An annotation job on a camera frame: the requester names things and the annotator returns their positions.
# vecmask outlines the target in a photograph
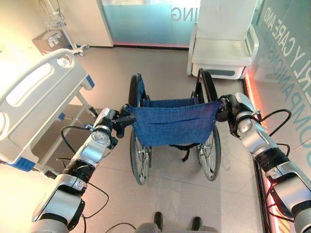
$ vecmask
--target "pink light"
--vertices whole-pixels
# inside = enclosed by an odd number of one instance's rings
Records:
[[[261,104],[260,95],[258,93],[256,82],[253,79],[253,74],[252,74],[251,70],[245,76],[245,83],[246,83],[246,89],[247,89],[247,92],[248,92],[248,97],[251,100],[253,106],[255,108],[261,109],[261,113],[264,115],[263,110],[262,110],[263,107],[262,107],[262,104]],[[267,126],[266,126],[266,124],[264,122],[262,122],[261,124],[262,124],[262,126],[265,129],[267,129]],[[269,187],[270,187],[270,182],[269,182],[269,180],[267,178],[264,178],[264,184],[265,184],[265,190],[268,190]],[[268,205],[271,205],[271,204],[275,203],[271,196],[268,199],[268,203],[269,203]],[[271,210],[272,210],[272,213],[274,213],[275,215],[278,215],[277,210],[276,210],[276,206],[273,206]],[[280,227],[279,227],[279,219],[274,217],[274,216],[270,216],[270,219],[274,223],[272,225],[274,226],[275,232],[276,233],[281,233]]]
[[[144,43],[127,43],[114,41],[115,45],[126,45],[126,46],[150,46],[150,47],[174,47],[174,48],[189,48],[189,45],[163,45],[163,44],[144,44]]]

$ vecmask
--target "tile floor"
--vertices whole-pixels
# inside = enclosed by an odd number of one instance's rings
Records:
[[[141,72],[146,90],[152,99],[187,98],[196,79],[187,77],[188,52],[175,50],[143,50],[130,48],[89,49],[79,61],[90,73],[96,86],[83,91],[87,101],[96,108],[120,109],[127,102],[130,77]],[[243,91],[242,81],[215,80],[218,95]],[[74,112],[75,107],[67,110]],[[92,121],[89,117],[84,122]],[[216,181],[208,181],[200,169],[194,151],[183,163],[185,155],[175,148],[153,149],[153,164],[149,179],[139,186],[132,174],[129,158],[130,127],[124,139],[94,172],[91,182],[109,194],[108,205],[93,218],[87,219],[88,233],[103,233],[114,224],[129,222],[139,226],[153,221],[156,211],[164,215],[165,229],[187,229],[195,216],[219,232],[262,232],[253,163],[243,145],[229,134],[226,123],[217,124],[222,144],[222,163]],[[38,143],[35,150],[44,154],[60,125]],[[68,140],[80,146],[85,132],[70,132]],[[61,169],[54,159],[72,154],[61,145],[49,164]],[[106,200],[89,186],[83,199],[85,215],[94,213]],[[80,220],[73,233],[83,232]],[[129,226],[119,226],[115,233],[133,232]]]

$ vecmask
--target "spoke wheel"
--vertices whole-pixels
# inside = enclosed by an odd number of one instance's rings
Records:
[[[149,150],[140,144],[134,130],[131,133],[130,156],[135,179],[139,185],[144,185],[148,176]]]
[[[205,176],[209,181],[214,181],[221,162],[220,138],[216,126],[207,141],[197,146],[197,153]]]

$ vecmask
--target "blue wheelchair seat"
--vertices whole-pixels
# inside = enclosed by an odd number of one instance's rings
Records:
[[[127,111],[136,117],[132,126],[143,147],[206,142],[221,106],[218,100],[202,103],[197,96],[149,100],[141,76],[133,92],[136,92],[137,101],[130,103]]]

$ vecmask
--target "white chair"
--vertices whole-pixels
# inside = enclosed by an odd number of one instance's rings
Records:
[[[80,90],[92,90],[93,86],[91,77],[70,50],[59,49],[44,55],[0,93],[0,161],[24,171],[33,167],[42,172],[49,170],[45,164],[62,138],[39,162],[32,148],[52,123],[63,117],[63,110],[74,97],[82,103],[75,119],[90,109]]]
[[[213,78],[244,78],[259,47],[251,25],[257,0],[201,0],[188,58],[188,75],[208,69]]]

